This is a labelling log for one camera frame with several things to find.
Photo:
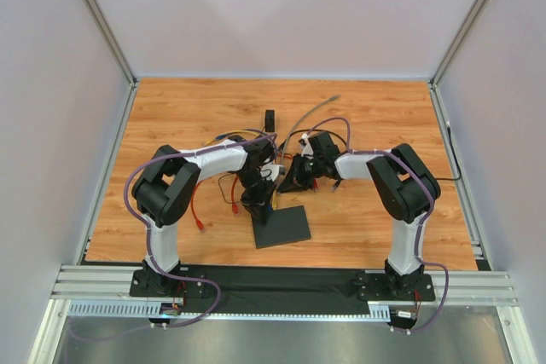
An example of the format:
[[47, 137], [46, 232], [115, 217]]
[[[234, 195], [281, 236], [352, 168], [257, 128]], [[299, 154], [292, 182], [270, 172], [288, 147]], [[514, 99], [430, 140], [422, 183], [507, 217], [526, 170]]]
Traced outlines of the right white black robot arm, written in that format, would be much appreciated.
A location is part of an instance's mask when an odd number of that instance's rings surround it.
[[439, 183], [415, 150], [403, 143], [389, 150], [341, 152], [326, 131], [303, 135], [302, 152], [292, 164], [278, 191], [313, 189], [319, 178], [336, 183], [370, 180], [392, 218], [392, 247], [385, 261], [384, 281], [395, 294], [409, 292], [424, 276], [421, 252], [424, 230]]

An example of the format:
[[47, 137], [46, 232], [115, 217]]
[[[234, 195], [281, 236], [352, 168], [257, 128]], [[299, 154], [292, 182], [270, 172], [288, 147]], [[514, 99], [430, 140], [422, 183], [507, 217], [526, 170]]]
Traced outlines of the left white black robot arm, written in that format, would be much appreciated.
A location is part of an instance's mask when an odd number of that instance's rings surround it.
[[189, 208], [199, 182], [223, 173], [236, 175], [244, 188], [242, 206], [253, 220], [268, 222], [279, 174], [275, 139], [275, 133], [252, 140], [233, 136], [195, 150], [164, 145], [130, 174], [123, 200], [127, 211], [144, 224], [143, 271], [152, 280], [163, 286], [182, 279], [176, 274], [180, 267], [175, 245], [177, 222]]

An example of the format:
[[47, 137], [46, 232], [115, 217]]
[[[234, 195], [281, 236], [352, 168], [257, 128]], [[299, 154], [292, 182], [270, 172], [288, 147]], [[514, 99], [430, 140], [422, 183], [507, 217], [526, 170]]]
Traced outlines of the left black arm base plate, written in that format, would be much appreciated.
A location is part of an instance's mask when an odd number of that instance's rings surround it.
[[134, 298], [203, 298], [206, 274], [199, 270], [186, 269], [177, 265], [170, 274], [180, 277], [196, 278], [198, 281], [174, 280], [155, 272], [144, 264], [137, 269], [131, 279], [129, 295]]

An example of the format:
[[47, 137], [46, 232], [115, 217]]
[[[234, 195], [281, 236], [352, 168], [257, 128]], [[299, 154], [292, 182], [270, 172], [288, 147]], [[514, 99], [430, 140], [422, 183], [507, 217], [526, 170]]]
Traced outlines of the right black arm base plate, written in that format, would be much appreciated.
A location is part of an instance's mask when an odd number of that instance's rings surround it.
[[351, 281], [363, 301], [432, 302], [436, 300], [432, 277], [423, 269], [400, 275], [394, 270], [361, 271]]

